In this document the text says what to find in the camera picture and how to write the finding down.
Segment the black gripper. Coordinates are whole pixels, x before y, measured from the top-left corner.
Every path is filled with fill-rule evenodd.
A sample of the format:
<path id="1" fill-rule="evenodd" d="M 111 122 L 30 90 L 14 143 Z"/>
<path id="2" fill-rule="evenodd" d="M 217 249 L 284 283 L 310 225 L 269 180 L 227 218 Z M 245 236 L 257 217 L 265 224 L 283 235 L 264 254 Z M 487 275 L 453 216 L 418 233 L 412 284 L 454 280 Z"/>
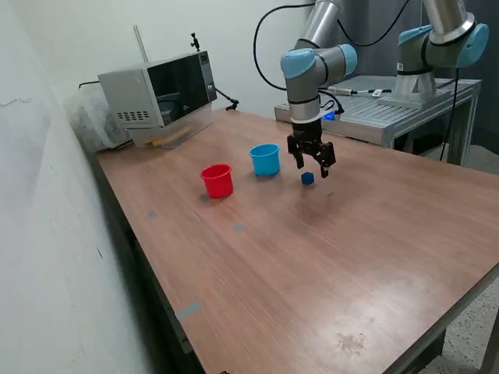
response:
<path id="1" fill-rule="evenodd" d="M 303 153 L 313 153 L 314 160 L 320 165 L 322 178 L 329 175 L 329 168 L 336 162 L 332 142 L 322 143 L 321 120 L 303 124 L 292 123 L 292 134 L 287 138 L 288 153 L 295 161 L 296 167 L 304 167 Z"/>

